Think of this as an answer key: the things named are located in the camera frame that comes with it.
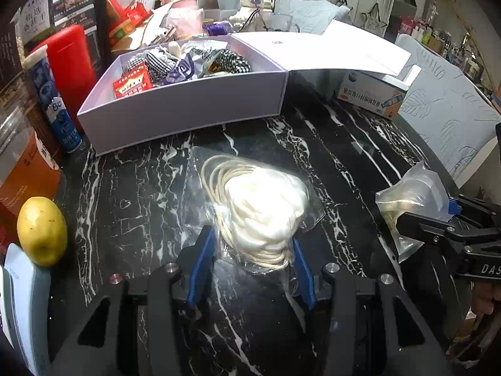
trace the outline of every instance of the open box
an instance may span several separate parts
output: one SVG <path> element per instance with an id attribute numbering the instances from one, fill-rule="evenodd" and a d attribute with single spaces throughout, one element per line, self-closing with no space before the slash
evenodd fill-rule
<path id="1" fill-rule="evenodd" d="M 245 57 L 248 74 L 184 81 L 115 99 L 112 82 L 138 51 L 119 56 L 78 111 L 98 155 L 196 128 L 280 113 L 289 71 L 352 69 L 397 75 L 410 54 L 335 21 L 329 36 L 246 32 L 212 39 Z"/>

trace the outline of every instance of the white canister lid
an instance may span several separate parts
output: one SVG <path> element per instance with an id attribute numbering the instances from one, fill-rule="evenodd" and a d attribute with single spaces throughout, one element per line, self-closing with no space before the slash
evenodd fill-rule
<path id="1" fill-rule="evenodd" d="M 45 57 L 47 57 L 47 45 L 43 45 L 29 54 L 23 61 L 23 68 L 29 69 Z"/>

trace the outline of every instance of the black and white checkered fabric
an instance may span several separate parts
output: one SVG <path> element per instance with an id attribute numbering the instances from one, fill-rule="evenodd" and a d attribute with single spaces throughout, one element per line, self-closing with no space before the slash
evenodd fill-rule
<path id="1" fill-rule="evenodd" d="M 232 74 L 245 74 L 251 71 L 251 65 L 249 65 L 247 59 L 228 49 L 221 50 L 215 64 L 221 67 L 223 71 L 228 71 Z"/>
<path id="2" fill-rule="evenodd" d="M 148 75 L 152 84 L 162 84 L 162 81 L 176 65 L 177 58 L 169 54 L 161 46 L 152 50 L 139 52 L 136 56 L 129 59 L 124 66 L 122 76 L 142 64 L 142 62 L 145 62 L 148 67 Z"/>

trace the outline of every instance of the blue chip can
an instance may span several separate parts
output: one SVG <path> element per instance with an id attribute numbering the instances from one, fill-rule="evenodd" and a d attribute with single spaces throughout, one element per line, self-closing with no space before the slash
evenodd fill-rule
<path id="1" fill-rule="evenodd" d="M 47 45 L 32 52 L 24 60 L 24 67 L 33 82 L 40 105 L 51 124 L 52 131 L 63 144 L 66 152 L 72 153 L 82 144 L 82 138 L 71 121 L 61 94 L 56 88 L 54 75 L 47 58 Z"/>

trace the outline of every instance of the white box lid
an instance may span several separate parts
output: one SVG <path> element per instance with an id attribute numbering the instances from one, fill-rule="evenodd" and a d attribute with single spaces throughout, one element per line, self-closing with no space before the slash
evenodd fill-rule
<path id="1" fill-rule="evenodd" d="M 354 69 L 397 76 L 410 53 L 357 27 L 332 21 L 323 35 L 241 32 L 232 37 L 287 71 Z"/>

